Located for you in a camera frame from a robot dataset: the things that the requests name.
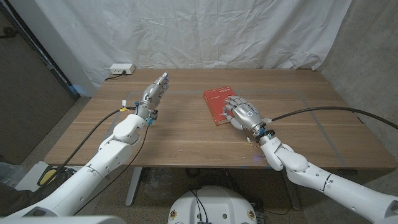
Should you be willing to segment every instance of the power strip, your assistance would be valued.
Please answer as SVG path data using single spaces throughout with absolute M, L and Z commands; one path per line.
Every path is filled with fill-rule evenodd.
M 126 71 L 126 75 L 130 75 L 136 68 L 132 63 L 114 63 L 109 69 L 114 75 L 120 75 L 123 71 Z

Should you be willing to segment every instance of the black cable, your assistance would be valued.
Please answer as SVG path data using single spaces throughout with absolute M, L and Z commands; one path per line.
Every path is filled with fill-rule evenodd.
M 70 156 L 68 157 L 68 159 L 66 159 L 66 161 L 58 167 L 57 171 L 55 171 L 55 173 L 53 173 L 51 175 L 50 178 L 48 178 L 43 185 L 41 185 L 27 200 L 26 203 L 29 203 L 29 201 L 34 198 L 56 175 L 58 175 L 63 168 L 66 166 L 66 164 L 68 164 L 68 162 L 72 159 L 72 157 L 79 151 L 79 149 L 82 147 L 82 145 L 87 141 L 87 139 L 93 134 L 93 132 L 98 128 L 98 126 L 100 126 L 105 120 L 107 120 L 110 116 L 116 114 L 117 112 L 119 112 L 121 109 L 118 109 L 116 111 L 113 111 L 112 113 L 108 114 L 106 117 L 104 117 L 88 134 L 87 136 L 84 138 L 84 140 L 82 140 L 82 142 L 78 145 L 78 147 L 72 152 L 72 154 L 70 154 Z M 131 110 L 135 110 L 136 107 L 127 107 L 127 109 L 131 109 Z
M 396 125 L 393 122 L 388 121 L 388 120 L 386 120 L 384 118 L 381 118 L 381 117 L 379 117 L 377 115 L 374 115 L 372 113 L 368 113 L 366 111 L 358 110 L 358 109 L 354 109 L 354 108 L 346 108 L 346 107 L 340 107 L 340 106 L 319 106 L 319 107 L 314 107 L 314 108 L 306 108 L 306 109 L 293 111 L 291 113 L 287 113 L 287 114 L 284 114 L 282 116 L 276 117 L 276 118 L 272 119 L 272 121 L 277 121 L 279 119 L 286 118 L 288 116 L 292 116 L 292 115 L 295 115 L 295 114 L 308 112 L 308 111 L 316 111 L 316 110 L 343 110 L 343 111 L 351 111 L 351 112 L 354 112 L 354 113 L 360 113 L 360 114 L 369 116 L 371 118 L 374 118 L 376 120 L 379 120 L 379 121 L 381 121 L 381 122 L 383 122 L 385 124 L 388 124 L 389 126 L 395 128 L 395 129 L 398 129 L 398 125 Z
M 197 200 L 199 201 L 199 203 L 200 203 L 200 205 L 201 205 L 201 207 L 203 208 L 203 211 L 205 211 L 205 216 L 206 216 L 206 222 L 209 222 L 209 219 L 207 219 L 207 213 L 206 213 L 206 210 L 205 210 L 205 207 L 203 206 L 203 204 L 201 203 L 201 201 L 200 201 L 200 199 L 198 198 L 198 194 L 196 193 L 193 193 L 194 194 L 194 196 L 197 198 Z
M 286 214 L 288 214 L 288 213 L 290 212 L 290 207 L 289 207 L 289 208 L 287 209 L 287 211 L 284 212 L 284 213 L 270 212 L 270 211 L 267 211 L 267 210 L 265 210 L 265 209 L 264 209 L 264 211 L 265 211 L 265 212 L 268 212 L 268 213 L 271 213 L 271 214 L 274 214 L 274 215 L 286 215 Z
M 120 74 L 120 75 L 118 75 L 118 76 L 115 76 L 115 77 L 106 78 L 105 81 L 106 81 L 106 80 L 110 80 L 110 79 L 114 79 L 114 78 L 117 78 L 117 77 L 120 77 L 120 76 L 125 75 L 125 74 L 126 74 L 126 71 L 123 70 L 122 74 Z
M 106 190 L 111 184 L 113 184 L 113 182 L 115 182 L 115 180 L 117 180 L 123 173 L 124 171 L 127 170 L 127 168 L 129 168 L 129 166 L 132 164 L 132 162 L 136 159 L 136 157 L 138 156 L 139 152 L 141 151 L 142 147 L 144 146 L 145 143 L 145 139 L 147 138 L 147 133 L 148 133 L 148 129 L 149 126 L 147 127 L 147 130 L 145 131 L 145 136 L 144 136 L 144 140 L 142 140 L 142 144 L 141 147 L 139 148 L 137 154 L 134 156 L 134 158 L 132 158 L 132 161 L 129 163 L 129 165 L 126 166 L 126 168 L 124 168 L 124 170 L 122 170 L 122 172 L 120 172 L 120 174 L 113 179 L 104 189 L 102 189 L 98 194 L 96 194 L 91 200 L 89 200 L 87 203 L 84 204 L 84 206 L 82 206 L 75 214 L 76 215 L 78 212 L 80 212 L 84 207 L 86 207 L 92 200 L 94 200 L 94 198 L 96 198 L 98 195 L 100 195 L 102 192 L 104 192 L 104 190 Z
M 200 206 L 199 206 L 199 202 L 198 202 L 198 196 L 195 193 L 193 193 L 193 194 L 194 194 L 195 198 L 197 199 L 197 205 L 198 205 L 198 208 L 199 208 L 199 221 L 201 221 L 201 212 L 200 212 Z

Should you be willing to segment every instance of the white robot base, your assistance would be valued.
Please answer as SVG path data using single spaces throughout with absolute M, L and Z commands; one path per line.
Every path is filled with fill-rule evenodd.
M 203 206 L 193 193 L 197 194 Z M 206 223 L 206 216 L 208 223 L 257 223 L 251 204 L 230 189 L 205 186 L 193 193 L 187 192 L 174 202 L 169 213 L 169 224 L 200 223 L 200 213 L 203 223 Z

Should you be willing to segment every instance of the wooden table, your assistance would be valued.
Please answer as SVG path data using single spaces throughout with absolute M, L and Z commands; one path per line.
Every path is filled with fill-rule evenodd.
M 44 161 L 61 164 L 98 121 L 121 107 L 121 100 L 127 99 L 127 104 L 134 106 L 145 88 L 164 71 L 136 70 L 132 75 L 106 81 Z M 167 71 L 170 88 L 157 108 L 159 118 L 149 128 L 134 166 L 269 167 L 261 150 L 246 141 L 250 131 L 238 131 L 230 124 L 215 126 L 203 99 L 205 90 L 229 85 L 269 118 L 313 106 L 348 106 L 320 73 L 311 70 Z M 128 114 L 119 112 L 103 123 L 69 165 L 86 164 L 114 125 Z M 302 113 L 267 127 L 274 129 L 279 139 L 295 152 L 322 168 L 396 167 L 382 144 L 348 111 Z M 133 156 L 138 149 L 134 148 Z

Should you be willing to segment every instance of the book cover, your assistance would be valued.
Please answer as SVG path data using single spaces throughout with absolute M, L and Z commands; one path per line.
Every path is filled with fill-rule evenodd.
M 221 125 L 228 123 L 229 121 L 223 115 L 223 108 L 225 106 L 224 101 L 228 99 L 229 96 L 234 96 L 235 93 L 231 87 L 226 86 L 223 88 L 217 88 L 215 90 L 207 90 L 203 93 L 203 97 L 206 101 L 207 107 L 209 107 L 211 116 L 213 117 L 216 125 Z

